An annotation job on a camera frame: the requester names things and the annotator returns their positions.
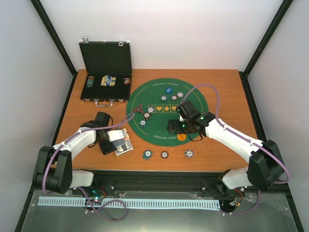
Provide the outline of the brown chip top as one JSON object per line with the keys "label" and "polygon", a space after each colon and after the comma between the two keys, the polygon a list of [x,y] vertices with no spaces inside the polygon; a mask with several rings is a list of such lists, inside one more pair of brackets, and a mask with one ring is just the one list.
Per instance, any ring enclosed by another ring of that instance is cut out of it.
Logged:
{"label": "brown chip top", "polygon": [[177,97],[176,95],[173,95],[173,96],[171,97],[171,99],[172,99],[173,101],[176,101],[176,100],[178,99],[178,97]]}

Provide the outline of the teal chip top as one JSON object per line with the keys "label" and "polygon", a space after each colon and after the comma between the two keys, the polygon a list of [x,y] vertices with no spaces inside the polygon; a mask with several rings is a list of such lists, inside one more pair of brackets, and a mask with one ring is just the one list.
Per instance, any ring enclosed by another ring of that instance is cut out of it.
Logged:
{"label": "teal chip top", "polygon": [[163,95],[163,96],[160,97],[160,100],[163,101],[163,102],[165,102],[165,101],[168,100],[168,97]]}

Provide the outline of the purple chip top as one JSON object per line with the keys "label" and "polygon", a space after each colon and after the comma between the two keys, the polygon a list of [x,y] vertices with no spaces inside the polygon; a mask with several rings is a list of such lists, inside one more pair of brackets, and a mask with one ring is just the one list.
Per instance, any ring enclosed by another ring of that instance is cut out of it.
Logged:
{"label": "purple chip top", "polygon": [[177,97],[178,98],[183,98],[184,97],[184,93],[183,92],[178,92],[177,93]]}

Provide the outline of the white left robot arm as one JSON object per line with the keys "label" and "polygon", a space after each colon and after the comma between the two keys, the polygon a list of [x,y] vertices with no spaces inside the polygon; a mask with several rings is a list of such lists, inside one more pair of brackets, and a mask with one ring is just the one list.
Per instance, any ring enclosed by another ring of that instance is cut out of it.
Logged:
{"label": "white left robot arm", "polygon": [[85,148],[96,144],[103,155],[114,152],[116,148],[108,136],[112,125],[113,119],[109,114],[98,112],[94,120],[82,124],[65,141],[53,147],[43,146],[38,152],[32,185],[61,194],[77,187],[83,187],[92,195],[98,193],[100,182],[94,178],[94,173],[73,170],[72,161]]}

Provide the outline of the orange big blind button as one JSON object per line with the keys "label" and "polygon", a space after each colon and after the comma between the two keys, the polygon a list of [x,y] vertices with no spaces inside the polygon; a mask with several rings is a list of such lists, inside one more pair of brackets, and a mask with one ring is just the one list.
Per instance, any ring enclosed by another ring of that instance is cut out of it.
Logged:
{"label": "orange big blind button", "polygon": [[177,139],[179,141],[185,141],[186,140],[186,134],[177,134]]}

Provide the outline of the blue card box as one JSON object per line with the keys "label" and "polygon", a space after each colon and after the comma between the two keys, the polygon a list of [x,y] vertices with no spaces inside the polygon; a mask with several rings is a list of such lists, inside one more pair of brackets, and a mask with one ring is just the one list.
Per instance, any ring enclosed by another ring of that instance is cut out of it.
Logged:
{"label": "blue card box", "polygon": [[125,144],[123,144],[122,146],[117,146],[115,153],[116,153],[116,156],[119,157],[132,150],[134,150],[134,148],[132,146],[130,139],[125,139]]}

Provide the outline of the brown chip stack on table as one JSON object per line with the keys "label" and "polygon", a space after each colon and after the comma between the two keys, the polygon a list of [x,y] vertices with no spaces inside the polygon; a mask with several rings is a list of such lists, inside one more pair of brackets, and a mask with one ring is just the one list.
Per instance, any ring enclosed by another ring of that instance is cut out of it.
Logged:
{"label": "brown chip stack on table", "polygon": [[166,158],[168,158],[168,156],[169,156],[169,154],[168,154],[167,151],[162,151],[161,152],[161,158],[166,159]]}

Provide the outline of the purple chip stack on table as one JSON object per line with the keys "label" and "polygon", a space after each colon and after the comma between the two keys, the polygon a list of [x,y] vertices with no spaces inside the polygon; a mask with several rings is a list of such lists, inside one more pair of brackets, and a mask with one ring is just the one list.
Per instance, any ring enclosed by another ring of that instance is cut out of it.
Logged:
{"label": "purple chip stack on table", "polygon": [[187,157],[187,158],[192,158],[194,156],[194,152],[192,150],[186,150],[184,155]]}

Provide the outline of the green round poker mat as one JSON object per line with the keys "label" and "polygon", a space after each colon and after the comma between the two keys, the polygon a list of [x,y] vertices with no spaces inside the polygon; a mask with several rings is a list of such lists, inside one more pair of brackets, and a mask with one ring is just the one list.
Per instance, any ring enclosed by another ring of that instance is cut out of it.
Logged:
{"label": "green round poker mat", "polygon": [[[166,94],[165,88],[171,87],[173,93]],[[168,121],[172,119],[179,120],[180,116],[176,111],[177,105],[180,104],[182,98],[173,101],[171,97],[183,92],[186,95],[194,86],[186,81],[175,78],[159,78],[148,81],[131,93],[126,105],[126,114],[130,114],[132,110],[142,104],[143,112],[147,111],[149,106],[155,108],[155,112],[146,120],[146,125],[141,127],[139,122],[144,120],[142,113],[135,113],[129,125],[134,133],[142,140],[158,146],[179,146],[191,142],[187,136],[185,141],[179,141],[177,135],[169,135],[167,126]],[[167,96],[167,101],[161,101],[161,96]]]}

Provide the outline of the teal chip stack on table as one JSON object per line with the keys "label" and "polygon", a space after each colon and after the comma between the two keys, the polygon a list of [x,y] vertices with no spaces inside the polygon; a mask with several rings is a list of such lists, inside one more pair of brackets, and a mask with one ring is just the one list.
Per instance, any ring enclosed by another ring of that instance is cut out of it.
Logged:
{"label": "teal chip stack on table", "polygon": [[151,150],[145,150],[142,157],[145,160],[150,159],[152,157],[152,151]]}

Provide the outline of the yellow card box in case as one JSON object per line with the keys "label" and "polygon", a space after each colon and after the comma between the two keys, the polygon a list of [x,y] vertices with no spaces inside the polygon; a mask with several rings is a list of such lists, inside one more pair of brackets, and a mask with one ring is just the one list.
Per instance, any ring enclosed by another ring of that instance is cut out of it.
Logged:
{"label": "yellow card box in case", "polygon": [[115,85],[116,77],[112,77],[110,75],[105,75],[102,77],[101,86],[103,87],[112,87]]}

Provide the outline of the red chip in case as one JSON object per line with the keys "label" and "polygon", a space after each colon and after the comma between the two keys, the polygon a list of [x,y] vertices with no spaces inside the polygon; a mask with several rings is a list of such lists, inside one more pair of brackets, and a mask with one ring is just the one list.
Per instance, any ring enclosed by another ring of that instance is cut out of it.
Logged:
{"label": "red chip in case", "polygon": [[125,85],[128,85],[130,82],[131,82],[131,79],[130,79],[130,78],[125,78],[125,79],[124,79],[124,84],[125,84]]}

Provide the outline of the chip row in case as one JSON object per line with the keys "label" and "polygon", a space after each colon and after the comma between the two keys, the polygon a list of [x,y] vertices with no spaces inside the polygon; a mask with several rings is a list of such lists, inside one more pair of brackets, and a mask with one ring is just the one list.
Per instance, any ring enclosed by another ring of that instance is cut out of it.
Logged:
{"label": "chip row in case", "polygon": [[94,76],[88,76],[86,81],[86,87],[91,88],[94,84],[95,77]]}

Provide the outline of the black poker chip case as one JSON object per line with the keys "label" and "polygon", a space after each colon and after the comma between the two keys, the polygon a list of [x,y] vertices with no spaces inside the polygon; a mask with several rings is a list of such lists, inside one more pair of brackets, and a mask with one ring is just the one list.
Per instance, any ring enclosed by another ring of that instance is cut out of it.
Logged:
{"label": "black poker chip case", "polygon": [[87,71],[80,99],[103,102],[101,107],[128,101],[132,85],[130,42],[95,42],[84,36],[79,47]]}

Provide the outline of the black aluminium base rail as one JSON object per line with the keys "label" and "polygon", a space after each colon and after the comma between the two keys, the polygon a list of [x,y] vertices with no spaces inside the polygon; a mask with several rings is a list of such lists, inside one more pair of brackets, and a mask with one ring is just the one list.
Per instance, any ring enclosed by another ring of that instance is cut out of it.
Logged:
{"label": "black aluminium base rail", "polygon": [[225,190],[219,183],[222,173],[207,172],[152,172],[152,171],[93,171],[94,180],[83,189],[89,196],[105,193],[120,197],[125,192],[194,193],[216,200],[240,197],[240,190]]}

